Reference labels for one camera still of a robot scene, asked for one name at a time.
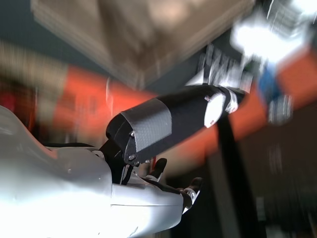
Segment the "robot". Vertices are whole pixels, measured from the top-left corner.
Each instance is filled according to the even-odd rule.
[[[202,179],[185,189],[159,182],[166,159],[145,178],[137,167],[237,110],[245,92],[198,85],[115,116],[96,148],[39,143],[0,107],[0,237],[133,238],[176,226]]]

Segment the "bolt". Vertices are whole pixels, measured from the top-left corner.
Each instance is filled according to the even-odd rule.
[[[132,160],[134,160],[135,158],[136,158],[135,155],[130,155],[130,156],[129,156],[129,161],[132,161]]]

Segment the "red object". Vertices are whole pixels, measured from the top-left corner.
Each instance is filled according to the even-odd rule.
[[[14,112],[15,109],[15,97],[11,93],[3,93],[0,96],[0,105]]]

